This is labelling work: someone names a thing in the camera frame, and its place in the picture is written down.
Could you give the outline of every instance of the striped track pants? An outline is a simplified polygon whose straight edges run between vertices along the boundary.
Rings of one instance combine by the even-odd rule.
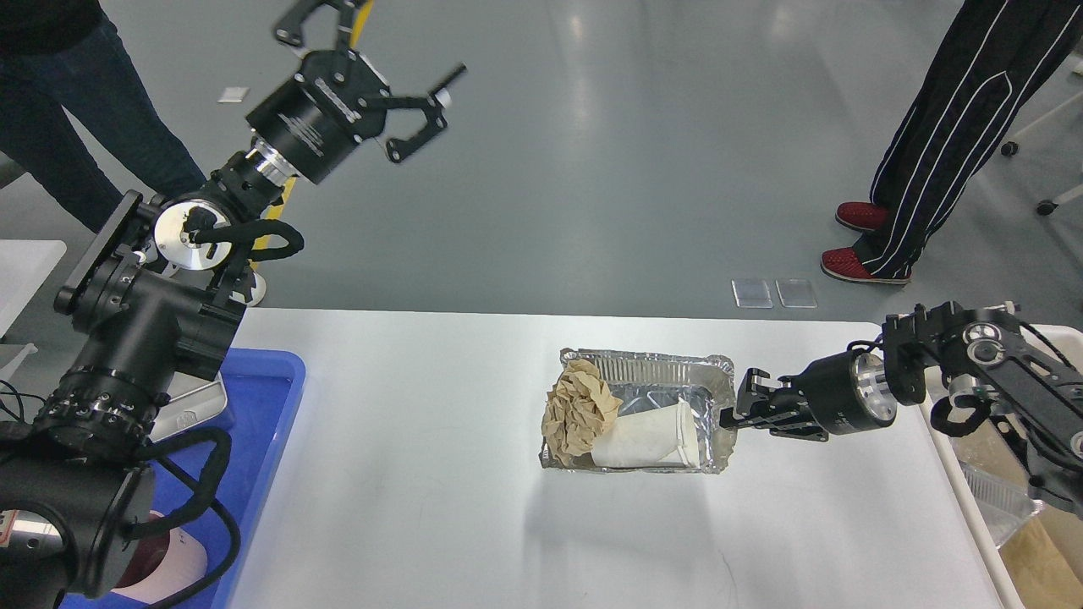
[[[865,270],[902,277],[989,160],[1019,107],[1083,35],[1079,0],[966,0],[876,170],[890,210],[853,245]]]

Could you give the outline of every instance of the clear plastic container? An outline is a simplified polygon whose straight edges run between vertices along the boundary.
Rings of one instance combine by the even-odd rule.
[[[614,468],[595,464],[590,453],[572,457],[564,467],[553,457],[545,441],[538,455],[542,467],[574,469],[596,472],[652,471],[719,474],[726,468],[736,430],[718,427],[718,412],[733,407],[733,361],[725,355],[688,358],[663,353],[564,349],[561,364],[584,359],[598,366],[602,380],[609,384],[613,396],[623,403],[617,416],[664,409],[683,400],[689,404],[695,426],[699,449],[697,467],[635,467]]]
[[[989,528],[993,543],[1000,548],[1012,539],[1028,520],[1038,516],[1045,503],[1027,496],[1027,491],[1006,480],[987,474],[973,465],[958,463],[981,511],[981,519]]]

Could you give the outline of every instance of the chair wheel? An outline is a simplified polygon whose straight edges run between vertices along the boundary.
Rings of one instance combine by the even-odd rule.
[[[1052,200],[1049,200],[1049,199],[1041,200],[1038,204],[1038,215],[1039,216],[1048,216],[1049,213],[1053,213],[1053,210],[1056,209],[1056,208],[1057,208],[1057,204],[1053,203]]]

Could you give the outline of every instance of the red shoe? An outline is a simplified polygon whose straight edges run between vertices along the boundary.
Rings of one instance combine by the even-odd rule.
[[[888,210],[871,203],[851,200],[838,206],[835,220],[847,229],[871,233],[884,225]]]
[[[836,280],[851,283],[883,283],[888,285],[906,285],[910,283],[910,274],[902,278],[874,277],[861,265],[858,255],[852,247],[831,249],[820,257],[820,269],[827,275]]]

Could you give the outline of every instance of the blue tray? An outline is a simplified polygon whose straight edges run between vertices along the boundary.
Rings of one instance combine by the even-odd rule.
[[[218,498],[233,514],[240,527],[240,555],[225,575],[179,607],[222,609],[230,601],[237,573],[248,554],[256,522],[271,490],[286,438],[293,425],[304,386],[304,363],[293,353],[253,349],[231,349],[222,363],[222,379],[230,399],[229,410],[235,422],[230,427],[233,452],[222,478]],[[209,446],[192,446],[173,455],[173,461],[198,477]],[[157,464],[154,507],[168,514],[192,492]],[[195,522],[182,527],[207,548],[207,568],[213,569],[230,547],[230,536],[218,516],[208,510]],[[97,600],[69,595],[64,609],[135,609],[142,602],[109,593]]]

